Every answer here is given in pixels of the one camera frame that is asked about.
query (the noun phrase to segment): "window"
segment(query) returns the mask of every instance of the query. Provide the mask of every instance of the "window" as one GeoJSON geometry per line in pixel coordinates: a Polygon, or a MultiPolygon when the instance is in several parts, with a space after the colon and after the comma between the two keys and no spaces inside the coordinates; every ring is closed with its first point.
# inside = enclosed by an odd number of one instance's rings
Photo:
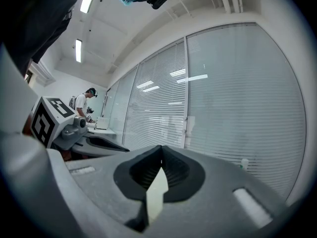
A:
{"type": "Polygon", "coordinates": [[[115,93],[117,92],[118,85],[119,85],[119,81],[116,82],[113,86],[111,86],[111,88],[107,91],[107,95],[106,95],[106,104],[105,104],[105,108],[103,110],[102,115],[106,119],[108,126],[110,122],[110,115],[111,115],[112,106],[113,106],[113,102],[115,98],[115,93]]]}
{"type": "Polygon", "coordinates": [[[306,120],[282,51],[259,26],[188,37],[185,148],[240,165],[286,198],[301,166],[306,120]]]}
{"type": "Polygon", "coordinates": [[[28,71],[26,72],[25,76],[24,76],[24,79],[25,79],[25,81],[26,81],[28,84],[30,83],[30,80],[31,80],[32,75],[33,75],[33,73],[28,70],[28,71]]]}
{"type": "Polygon", "coordinates": [[[180,42],[139,65],[125,122],[123,144],[181,146],[185,110],[185,48],[180,42]]]}
{"type": "Polygon", "coordinates": [[[124,122],[136,70],[137,68],[134,68],[120,79],[112,106],[109,128],[115,132],[119,143],[122,143],[124,122]]]}

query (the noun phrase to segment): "white wall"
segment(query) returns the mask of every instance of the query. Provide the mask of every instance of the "white wall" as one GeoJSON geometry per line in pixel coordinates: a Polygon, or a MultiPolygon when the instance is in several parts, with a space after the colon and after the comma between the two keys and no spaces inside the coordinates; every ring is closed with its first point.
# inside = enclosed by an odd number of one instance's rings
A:
{"type": "Polygon", "coordinates": [[[256,22],[279,45],[291,64],[303,94],[307,119],[307,144],[298,180],[288,203],[293,203],[307,191],[317,168],[317,58],[315,37],[289,0],[253,0],[248,12],[226,14],[224,8],[201,8],[192,12],[194,18],[184,15],[163,26],[137,46],[112,75],[109,87],[137,63],[164,46],[186,35],[211,27],[256,22]]]}
{"type": "Polygon", "coordinates": [[[106,91],[104,87],[58,70],[54,70],[52,74],[56,82],[44,87],[42,96],[56,96],[68,103],[71,96],[84,93],[91,87],[94,87],[97,91],[106,91]]]}
{"type": "Polygon", "coordinates": [[[78,63],[75,58],[63,58],[56,68],[61,72],[65,72],[83,80],[89,80],[96,85],[102,87],[108,87],[110,75],[106,74],[106,68],[101,69],[100,67],[93,66],[87,63],[78,63]]]}
{"type": "Polygon", "coordinates": [[[43,65],[52,72],[57,68],[57,64],[61,59],[61,48],[58,42],[54,42],[41,58],[43,65]]]}
{"type": "Polygon", "coordinates": [[[87,105],[91,107],[96,112],[93,113],[92,119],[96,119],[97,116],[100,116],[101,109],[104,103],[106,89],[102,86],[93,84],[86,80],[68,75],[64,72],[53,70],[52,75],[56,79],[56,82],[44,87],[40,83],[36,81],[36,79],[31,78],[30,87],[35,91],[35,93],[41,96],[52,96],[59,97],[62,101],[64,101],[67,105],[71,96],[77,96],[81,93],[86,92],[89,88],[94,87],[98,91],[98,97],[91,98],[87,100],[87,105]]]}

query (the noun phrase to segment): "fluorescent light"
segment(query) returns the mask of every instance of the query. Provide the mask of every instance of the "fluorescent light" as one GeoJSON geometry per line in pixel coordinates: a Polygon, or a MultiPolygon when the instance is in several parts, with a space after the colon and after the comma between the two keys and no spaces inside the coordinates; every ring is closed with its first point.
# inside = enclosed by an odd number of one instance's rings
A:
{"type": "Polygon", "coordinates": [[[87,13],[90,7],[92,0],[83,0],[80,6],[80,11],[83,13],[87,13]]]}
{"type": "MultiPolygon", "coordinates": [[[[208,78],[208,75],[204,74],[204,75],[199,75],[199,76],[195,76],[195,77],[189,77],[188,81],[193,81],[193,80],[202,79],[202,78],[208,78]]],[[[186,81],[186,78],[182,78],[182,79],[177,80],[176,82],[177,83],[182,83],[182,82],[185,82],[185,81],[186,81]]]]}
{"type": "Polygon", "coordinates": [[[186,73],[185,69],[181,69],[181,70],[174,71],[174,72],[170,73],[170,75],[172,77],[175,77],[175,76],[182,75],[182,74],[185,74],[185,73],[186,73]]]}
{"type": "Polygon", "coordinates": [[[148,81],[148,82],[143,83],[142,85],[138,85],[137,88],[142,88],[144,86],[151,85],[151,84],[153,84],[153,81],[148,81]]]}
{"type": "Polygon", "coordinates": [[[142,91],[146,93],[146,92],[150,92],[152,90],[158,89],[158,88],[159,88],[159,86],[157,85],[157,86],[153,86],[151,88],[148,88],[148,89],[145,89],[145,90],[142,90],[142,91]]]}
{"type": "Polygon", "coordinates": [[[76,61],[81,62],[81,40],[76,40],[76,61]]]}

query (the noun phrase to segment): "desk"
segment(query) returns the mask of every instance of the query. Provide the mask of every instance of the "desk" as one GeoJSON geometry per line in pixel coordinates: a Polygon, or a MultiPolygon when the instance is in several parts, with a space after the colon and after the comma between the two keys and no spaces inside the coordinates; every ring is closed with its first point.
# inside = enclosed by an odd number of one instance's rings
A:
{"type": "Polygon", "coordinates": [[[108,129],[95,129],[95,128],[89,126],[88,131],[95,133],[95,134],[106,134],[113,139],[115,139],[115,137],[116,137],[116,134],[109,128],[108,129]]]}

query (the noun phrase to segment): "person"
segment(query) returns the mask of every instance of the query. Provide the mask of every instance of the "person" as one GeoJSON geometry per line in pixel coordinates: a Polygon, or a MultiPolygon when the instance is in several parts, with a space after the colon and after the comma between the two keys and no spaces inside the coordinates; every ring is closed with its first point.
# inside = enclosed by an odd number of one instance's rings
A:
{"type": "Polygon", "coordinates": [[[94,97],[95,95],[95,88],[89,88],[85,93],[77,96],[75,100],[75,111],[77,116],[85,117],[86,121],[94,122],[93,120],[87,118],[87,98],[94,97]]]}
{"type": "MultiPolygon", "coordinates": [[[[121,0],[125,5],[147,0],[121,0]]],[[[45,51],[67,29],[77,0],[2,0],[3,42],[24,76],[32,61],[39,62],[45,51]]]]}

